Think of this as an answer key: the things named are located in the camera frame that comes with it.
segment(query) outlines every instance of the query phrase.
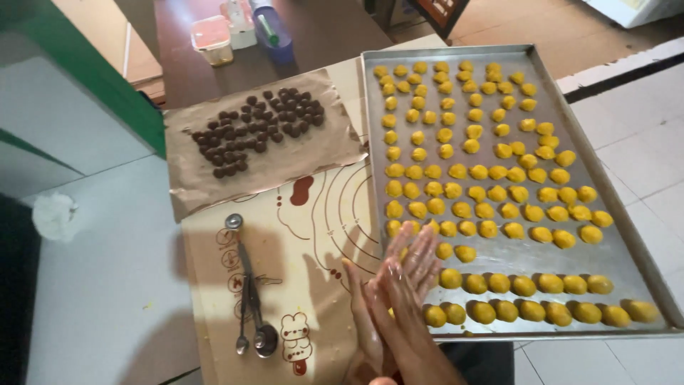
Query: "parchment paper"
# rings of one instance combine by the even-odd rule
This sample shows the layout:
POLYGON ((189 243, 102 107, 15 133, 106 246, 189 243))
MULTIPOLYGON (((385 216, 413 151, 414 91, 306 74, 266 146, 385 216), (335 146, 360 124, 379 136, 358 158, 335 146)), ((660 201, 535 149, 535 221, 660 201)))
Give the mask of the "parchment paper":
POLYGON ((176 222, 219 203, 352 164, 367 156, 325 69, 171 110, 166 112, 164 123, 167 127, 171 203, 176 222), (199 152, 191 133, 206 130, 207 122, 216 120, 220 111, 239 110, 247 96, 256 95, 261 101, 264 100, 261 94, 264 90, 276 94, 281 87, 296 87, 300 92, 311 92, 312 99, 318 99, 326 109, 324 124, 321 127, 312 125, 299 138, 285 134, 281 143, 269 140, 265 153, 246 149, 248 170, 232 177, 216 179, 212 175, 214 166, 199 152))

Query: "table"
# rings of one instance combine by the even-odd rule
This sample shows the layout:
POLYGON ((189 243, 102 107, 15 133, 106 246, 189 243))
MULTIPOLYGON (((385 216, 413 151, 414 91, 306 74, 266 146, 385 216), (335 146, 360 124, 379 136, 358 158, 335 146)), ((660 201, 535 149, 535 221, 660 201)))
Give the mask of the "table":
POLYGON ((190 42, 190 25, 219 14, 221 0, 155 0, 166 107, 187 107, 390 47, 392 42, 356 0, 273 0, 289 31, 295 62, 276 66, 260 46, 235 51, 212 68, 190 42))

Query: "dark wooden table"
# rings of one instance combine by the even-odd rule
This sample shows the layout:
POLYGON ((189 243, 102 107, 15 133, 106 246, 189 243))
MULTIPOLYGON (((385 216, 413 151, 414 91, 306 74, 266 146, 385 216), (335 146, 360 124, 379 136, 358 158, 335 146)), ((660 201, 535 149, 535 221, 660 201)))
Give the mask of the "dark wooden table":
POLYGON ((392 42, 356 0, 273 0, 293 41, 295 62, 276 66, 260 46, 234 51, 213 68, 192 49, 190 25, 219 13, 221 0, 155 0, 165 108, 187 107, 354 58, 392 42))

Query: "baking tray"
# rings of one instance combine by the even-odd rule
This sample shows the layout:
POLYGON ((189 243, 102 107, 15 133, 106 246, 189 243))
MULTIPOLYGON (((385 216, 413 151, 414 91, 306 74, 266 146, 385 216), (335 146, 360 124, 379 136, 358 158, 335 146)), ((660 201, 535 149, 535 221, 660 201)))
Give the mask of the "baking tray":
MULTIPOLYGON (((518 129, 518 123, 522 119, 535 118, 537 123, 552 122, 555 126, 555 135, 560 139, 560 146, 556 152, 566 149, 573 150, 577 154, 577 160, 574 164, 567 167, 566 170, 570 173, 571 179, 566 186, 578 188, 580 186, 593 186, 598 191, 598 198, 587 204, 589 209, 608 211, 614 218, 615 224, 608 228, 602 229, 603 241, 598 245, 589 245, 584 243, 577 235, 577 230, 581 225, 587 222, 579 222, 569 220, 567 222, 553 222, 548 218, 544 218, 539 223, 532 223, 526 221, 521 216, 514 221, 519 222, 525 228, 526 233, 531 227, 543 226, 549 229, 564 229, 572 234, 575 234, 577 244, 571 249, 561 250, 553 243, 541 244, 529 239, 525 240, 511 240, 503 235, 501 226, 508 222, 501 217, 499 211, 493 219, 499 226, 499 235, 493 239, 482 238, 479 235, 466 237, 458 234, 456 237, 443 237, 443 241, 454 245, 468 245, 477 250, 477 258, 475 261, 465 264, 459 261, 455 256, 444 261, 444 267, 452 267, 464 274, 467 273, 504 273, 506 275, 527 275, 535 278, 539 273, 554 273, 559 275, 587 275, 587 274, 601 274, 610 278, 615 284, 615 289, 610 295, 570 295, 570 294, 545 294, 537 292, 532 297, 524 298, 518 297, 514 293, 508 292, 506 294, 497 294, 488 291, 483 295, 473 295, 462 288, 449 290, 442 287, 433 289, 427 299, 426 303, 440 304, 448 301, 458 303, 468 312, 466 322, 460 325, 446 325, 435 328, 431 327, 430 331, 437 341, 451 341, 463 340, 466 336, 465 331, 469 331, 468 335, 472 333, 466 340, 535 340, 535 339, 550 339, 550 338, 619 338, 627 337, 634 338, 638 336, 672 336, 677 335, 683 331, 684 317, 679 310, 676 302, 673 300, 672 294, 668 290, 661 273, 656 267, 648 250, 641 237, 637 233, 634 224, 632 224, 627 212, 620 202, 616 191, 613 189, 608 177, 601 166, 599 159, 596 157, 591 148, 584 132, 580 128, 577 120, 572 114, 568 104, 565 102, 560 90, 555 82, 547 72, 542 63, 542 60, 533 45, 503 45, 503 46, 483 46, 483 47, 445 47, 437 49, 414 49, 414 50, 397 50, 397 51, 367 51, 362 53, 363 62, 363 76, 365 79, 365 94, 367 107, 367 120, 369 127, 369 142, 371 154, 371 166, 373 169, 375 196, 377 199, 377 215, 378 223, 381 227, 382 246, 386 247, 389 239, 386 234, 386 223, 388 219, 385 216, 385 207, 391 198, 384 192, 384 187, 390 179, 384 174, 384 168, 390 164, 386 157, 385 151, 388 147, 384 143, 384 133, 387 129, 380 124, 380 119, 385 112, 384 99, 380 92, 378 79, 373 75, 373 68, 376 65, 387 66, 390 73, 398 64, 403 64, 409 69, 418 61, 426 61, 428 64, 427 73, 423 75, 423 84, 428 87, 428 94, 425 98, 426 106, 421 111, 421 119, 423 112, 431 110, 439 113, 442 111, 439 108, 439 102, 442 98, 447 97, 437 93, 436 84, 432 81, 433 63, 444 60, 449 63, 450 72, 449 77, 453 82, 453 92, 450 97, 456 100, 456 104, 451 110, 456 113, 456 124, 451 126, 453 130, 453 138, 450 143, 453 145, 455 154, 448 160, 439 158, 437 151, 440 143, 435 139, 436 131, 442 126, 438 122, 434 125, 424 125, 419 119, 416 123, 406 122, 404 115, 410 109, 410 100, 413 97, 412 92, 401 93, 397 91, 395 96, 399 99, 398 107, 393 111, 397 117, 397 125, 394 130, 397 132, 399 139, 394 145, 402 149, 401 157, 397 162, 404 166, 415 164, 410 158, 410 152, 415 146, 410 143, 410 134, 416 129, 421 129, 425 133, 425 142, 420 146, 427 150, 427 158, 423 162, 418 162, 423 168, 430 164, 439 165, 443 172, 442 177, 438 181, 442 184, 445 182, 456 182, 463 187, 463 195, 458 199, 446 199, 447 209, 446 213, 441 216, 435 216, 428 213, 426 221, 434 218, 441 222, 444 220, 451 220, 455 223, 460 221, 459 218, 451 214, 450 207, 455 201, 466 201, 473 207, 473 200, 466 196, 468 187, 482 186, 489 189, 492 186, 500 185, 504 188, 511 186, 513 183, 506 178, 498 181, 492 179, 485 179, 481 181, 468 179, 453 179, 447 174, 450 165, 456 163, 463 163, 466 167, 474 166, 476 164, 483 164, 491 167, 494 165, 503 165, 506 168, 516 166, 516 156, 508 159, 496 158, 492 151, 492 147, 497 143, 509 143, 514 141, 521 141, 525 143, 527 153, 533 153, 534 149, 538 147, 538 135, 535 132, 522 132, 518 129), (484 82, 485 65, 489 62, 498 62, 502 66, 501 72, 505 77, 510 73, 522 71, 525 74, 525 82, 533 83, 537 86, 537 94, 534 99, 538 102, 533 112, 524 112, 518 109, 518 103, 525 98, 515 86, 512 95, 516 98, 516 106, 507 111, 505 119, 501 123, 510 125, 510 134, 503 138, 498 138, 492 133, 493 127, 496 124, 490 120, 489 114, 496 108, 499 108, 499 102, 503 95, 496 92, 493 95, 483 95, 484 101, 481 108, 484 111, 483 118, 479 123, 469 122, 466 118, 467 112, 472 108, 468 104, 470 93, 461 91, 461 82, 455 80, 455 75, 458 72, 458 64, 468 59, 473 63, 475 70, 473 72, 473 79, 478 86, 484 82), (460 149, 460 144, 466 140, 465 128, 470 124, 480 124, 484 128, 484 133, 479 139, 480 150, 476 154, 467 155, 460 149), (560 303, 567 303, 569 301, 581 301, 591 303, 602 303, 607 305, 619 305, 625 299, 634 299, 640 301, 648 301, 657 304, 663 317, 658 322, 645 324, 636 323, 627 328, 617 328, 597 323, 590 325, 580 323, 576 320, 567 327, 558 327, 554 324, 543 322, 531 322, 518 318, 513 323, 506 323, 504 321, 496 320, 489 325, 482 325, 475 322, 470 317, 470 304, 472 301, 492 301, 492 300, 508 300, 514 302, 516 305, 523 299, 529 299, 542 303, 543 301, 556 301, 560 303)), ((553 160, 539 160, 537 167, 542 167, 550 171, 557 167, 553 160)), ((409 182, 406 177, 397 178, 402 184, 409 182)), ((428 181, 435 179, 423 178, 416 182, 419 187, 423 187, 428 181)), ((530 180, 526 180, 522 184, 528 189, 530 194, 530 204, 541 206, 546 209, 554 205, 564 206, 563 203, 541 203, 536 198, 536 192, 543 186, 559 187, 551 180, 541 185, 530 180)), ((407 209, 409 199, 401 196, 396 198, 404 206, 404 215, 400 221, 405 221, 413 218, 407 209)), ((417 200, 427 201, 428 197, 422 194, 417 200)), ((494 203, 486 200, 497 209, 500 203, 494 203)), ((471 221, 479 224, 481 220, 473 215, 471 221)))

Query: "aluminum baking tray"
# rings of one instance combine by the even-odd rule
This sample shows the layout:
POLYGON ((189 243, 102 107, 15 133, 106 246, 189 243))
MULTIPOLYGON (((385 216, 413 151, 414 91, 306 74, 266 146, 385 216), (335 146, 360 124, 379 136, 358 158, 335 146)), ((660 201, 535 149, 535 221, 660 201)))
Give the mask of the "aluminum baking tray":
MULTIPOLYGON (((555 135, 560 139, 560 146, 557 152, 570 149, 577 154, 577 160, 570 167, 566 168, 570 172, 571 180, 567 186, 578 188, 580 186, 593 186, 599 193, 599 198, 589 203, 587 206, 593 210, 608 211, 615 219, 615 224, 602 229, 603 241, 598 245, 589 245, 582 242, 576 235, 577 244, 571 249, 561 250, 553 243, 541 244, 531 239, 511 240, 505 237, 501 231, 493 239, 482 238, 479 235, 465 237, 458 234, 453 238, 444 238, 445 242, 454 245, 468 245, 477 250, 477 258, 474 262, 464 264, 455 256, 444 261, 445 267, 453 267, 464 275, 467 273, 504 273, 506 275, 527 275, 535 278, 539 273, 555 273, 559 275, 606 275, 615 284, 615 290, 609 295, 570 295, 570 294, 544 294, 537 292, 534 296, 526 298, 532 301, 556 301, 567 303, 569 301, 591 302, 596 304, 619 305, 626 299, 649 301, 658 305, 663 317, 656 323, 645 324, 636 323, 627 328, 616 328, 597 323, 594 325, 580 323, 576 320, 567 327, 558 327, 548 322, 531 322, 518 318, 513 323, 496 320, 489 325, 482 325, 475 322, 470 317, 469 308, 473 301, 496 301, 508 300, 516 304, 523 297, 518 297, 514 293, 496 294, 487 292, 483 295, 469 294, 462 288, 449 290, 441 287, 433 289, 427 296, 426 303, 440 304, 444 301, 458 303, 468 311, 464 327, 447 323, 440 328, 431 327, 431 333, 437 341, 463 340, 469 335, 467 340, 534 340, 549 338, 618 338, 637 336, 672 336, 684 330, 684 317, 679 310, 676 302, 666 286, 661 273, 651 258, 644 242, 632 224, 624 206, 620 202, 616 191, 611 185, 608 177, 591 148, 584 132, 580 128, 577 120, 573 116, 571 109, 565 102, 560 90, 547 72, 542 60, 533 45, 503 45, 486 47, 445 47, 436 49, 413 49, 397 51, 367 51, 362 53, 363 76, 365 80, 365 94, 367 107, 367 122, 369 127, 369 142, 371 153, 371 166, 373 168, 375 196, 377 199, 378 223, 382 233, 382 246, 388 242, 385 225, 388 219, 385 216, 385 207, 391 198, 384 192, 384 187, 391 178, 384 174, 384 168, 391 162, 386 159, 385 151, 388 147, 384 141, 384 133, 387 129, 380 124, 380 119, 387 112, 384 110, 384 99, 382 96, 378 79, 373 75, 373 68, 376 65, 387 66, 391 73, 395 66, 403 64, 409 69, 418 61, 426 61, 428 64, 427 73, 423 75, 423 84, 428 87, 425 110, 441 113, 439 102, 445 95, 437 93, 436 84, 432 81, 433 63, 444 60, 449 63, 449 76, 454 84, 451 97, 456 100, 452 112, 456 113, 456 124, 451 126, 453 138, 450 143, 455 149, 454 157, 443 160, 439 158, 437 151, 440 143, 435 139, 436 131, 442 126, 438 122, 435 125, 424 125, 419 120, 416 123, 406 122, 404 115, 410 109, 412 92, 396 92, 395 96, 399 99, 399 105, 393 112, 397 117, 397 125, 394 130, 399 139, 396 146, 402 149, 401 157, 398 162, 404 166, 415 164, 410 158, 410 153, 415 147, 410 143, 410 134, 416 129, 421 129, 425 133, 425 142, 421 147, 427 150, 428 156, 425 161, 420 162, 423 168, 430 164, 439 165, 443 172, 439 182, 457 182, 463 187, 463 195, 458 199, 445 199, 447 206, 446 213, 441 216, 434 216, 428 213, 427 220, 434 218, 436 221, 451 220, 458 222, 460 219, 451 214, 450 207, 453 202, 461 200, 467 201, 471 207, 473 200, 466 197, 467 188, 470 186, 483 186, 488 189, 495 185, 507 188, 512 183, 506 178, 494 181, 491 179, 474 180, 452 179, 447 174, 450 165, 463 163, 465 166, 483 164, 491 167, 503 165, 506 168, 516 166, 516 156, 508 159, 496 158, 492 147, 497 143, 509 143, 521 141, 525 143, 527 153, 534 152, 538 147, 538 135, 535 132, 522 132, 518 129, 518 123, 522 119, 535 118, 538 123, 552 122, 555 126, 555 135), (538 102, 533 112, 524 112, 516 107, 507 111, 506 118, 502 123, 507 123, 511 127, 508 136, 498 138, 492 133, 496 124, 490 120, 489 114, 499 108, 499 102, 503 95, 496 92, 493 95, 483 95, 484 101, 480 107, 484 111, 484 116, 480 123, 469 122, 466 118, 467 112, 472 108, 468 103, 469 93, 463 93, 460 89, 460 82, 454 77, 458 72, 458 64, 468 59, 473 63, 475 70, 473 79, 480 85, 484 82, 485 65, 489 62, 498 62, 502 66, 502 73, 508 76, 510 73, 522 71, 525 74, 525 82, 533 83, 537 86, 538 92, 534 99, 538 102), (460 149, 460 144, 466 140, 465 128, 470 124, 480 124, 484 128, 484 133, 480 138, 480 150, 473 155, 467 155, 460 149)), ((515 87, 512 94, 518 103, 524 96, 515 87)), ((547 171, 555 168, 553 160, 540 160, 538 165, 547 171)), ((409 182, 406 177, 398 180, 405 184, 409 182)), ((416 182, 419 187, 424 186, 428 181, 434 179, 423 178, 416 182)), ((527 180, 521 186, 526 187, 530 193, 530 204, 541 206, 546 209, 555 204, 562 203, 541 203, 536 198, 536 192, 542 185, 527 180)), ((559 187, 554 185, 549 179, 543 186, 559 187)), ((427 201, 428 197, 421 195, 418 199, 427 201)), ((407 206, 409 199, 399 197, 397 200, 404 205, 404 215, 400 221, 415 219, 408 212, 407 206)), ((490 204, 497 208, 499 203, 490 201, 490 204)), ((471 219, 476 223, 479 220, 473 216, 471 219)), ((494 221, 498 226, 508 222, 501 217, 497 210, 494 221)), ((553 222, 548 218, 543 219, 538 224, 526 221, 518 217, 515 221, 521 223, 526 232, 530 227, 543 226, 549 229, 564 229, 573 234, 577 234, 578 228, 586 223, 578 221, 553 222)))

